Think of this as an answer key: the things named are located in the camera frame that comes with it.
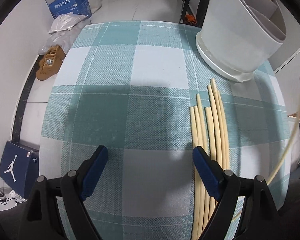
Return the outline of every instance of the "black baseboard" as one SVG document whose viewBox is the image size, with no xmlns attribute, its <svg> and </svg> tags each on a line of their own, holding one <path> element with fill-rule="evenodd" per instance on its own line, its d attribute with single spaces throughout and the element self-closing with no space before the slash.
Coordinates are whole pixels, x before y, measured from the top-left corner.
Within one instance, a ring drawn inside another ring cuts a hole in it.
<svg viewBox="0 0 300 240">
<path fill-rule="evenodd" d="M 14 118 L 13 129 L 12 129 L 12 141 L 13 142 L 17 142 L 17 143 L 20 142 L 20 133 L 21 133 L 23 114 L 25 113 L 28 97 L 29 97 L 33 82 L 35 80 L 35 73 L 40 68 L 39 61 L 43 58 L 43 56 L 44 55 L 39 55 L 39 57 L 37 58 L 36 62 L 34 63 L 32 69 L 30 71 L 30 74 L 27 78 L 25 86 L 23 87 L 23 90 L 21 92 L 20 100 L 18 103 L 17 111 L 16 111 L 16 116 Z"/>
</svg>

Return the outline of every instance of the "brown boot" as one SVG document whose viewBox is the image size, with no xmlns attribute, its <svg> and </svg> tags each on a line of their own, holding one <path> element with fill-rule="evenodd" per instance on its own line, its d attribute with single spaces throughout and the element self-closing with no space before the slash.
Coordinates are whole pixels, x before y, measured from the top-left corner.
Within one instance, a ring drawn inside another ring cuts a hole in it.
<svg viewBox="0 0 300 240">
<path fill-rule="evenodd" d="M 57 56 L 61 60 L 64 60 L 66 57 L 66 54 L 63 52 L 62 48 L 59 45 L 53 46 L 48 50 L 47 54 L 44 55 L 44 57 L 39 61 L 39 66 L 41 67 L 44 64 L 45 57 L 49 58 L 49 57 L 54 57 L 54 56 Z"/>
<path fill-rule="evenodd" d="M 49 77 L 57 74 L 62 65 L 62 60 L 57 56 L 44 58 L 44 64 L 35 73 L 35 76 L 40 81 L 46 80 Z"/>
</svg>

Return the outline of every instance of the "plastic bag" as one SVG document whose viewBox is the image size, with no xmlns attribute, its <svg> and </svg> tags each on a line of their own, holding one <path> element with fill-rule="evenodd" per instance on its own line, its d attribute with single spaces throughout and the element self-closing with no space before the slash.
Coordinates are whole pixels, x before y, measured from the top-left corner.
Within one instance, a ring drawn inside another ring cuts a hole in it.
<svg viewBox="0 0 300 240">
<path fill-rule="evenodd" d="M 68 53 L 75 39 L 78 37 L 79 33 L 86 25 L 90 24 L 90 19 L 85 19 L 79 22 L 72 30 L 65 30 L 61 32 L 56 32 L 50 35 L 46 41 L 45 46 L 38 51 L 38 54 L 44 55 L 48 52 L 50 47 L 59 45 L 64 53 Z"/>
<path fill-rule="evenodd" d="M 61 14 L 53 20 L 49 33 L 71 30 L 85 18 L 87 18 L 87 15 L 75 15 L 73 12 Z"/>
</svg>

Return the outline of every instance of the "teal and white tablecloth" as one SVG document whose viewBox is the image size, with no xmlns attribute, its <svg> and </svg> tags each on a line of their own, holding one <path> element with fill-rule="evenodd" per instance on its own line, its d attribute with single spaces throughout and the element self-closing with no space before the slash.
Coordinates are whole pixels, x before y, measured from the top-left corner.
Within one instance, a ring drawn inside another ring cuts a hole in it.
<svg viewBox="0 0 300 240">
<path fill-rule="evenodd" d="M 210 78 L 224 102 L 230 167 L 237 175 L 268 177 L 287 144 L 288 119 L 269 63 L 248 82 L 226 80 L 200 57 L 199 31 L 154 21 L 89 25 L 63 62 L 44 117 L 40 174 L 63 176 L 98 145 L 109 149 L 100 181 L 84 203 L 104 240 L 190 239 L 189 107 L 196 104 L 197 93 L 204 106 L 210 105 Z M 289 172 L 288 156 L 270 185 L 277 207 L 284 202 Z M 65 230 L 74 239 L 58 203 Z"/>
</svg>

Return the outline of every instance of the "white tiled floor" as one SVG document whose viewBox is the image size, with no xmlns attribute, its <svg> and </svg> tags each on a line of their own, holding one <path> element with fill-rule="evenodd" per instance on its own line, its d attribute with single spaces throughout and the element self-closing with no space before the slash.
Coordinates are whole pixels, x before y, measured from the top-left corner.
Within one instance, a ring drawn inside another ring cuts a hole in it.
<svg viewBox="0 0 300 240">
<path fill-rule="evenodd" d="M 179 23 L 182 0 L 101 0 L 91 23 L 151 20 Z"/>
<path fill-rule="evenodd" d="M 39 149 L 43 118 L 57 74 L 45 81 L 34 80 L 23 115 L 20 143 Z"/>
<path fill-rule="evenodd" d="M 152 20 L 178 23 L 182 0 L 101 0 L 102 7 L 91 23 L 123 20 Z M 49 95 L 57 75 L 35 80 L 23 116 L 20 142 L 39 149 L 42 123 Z"/>
</svg>

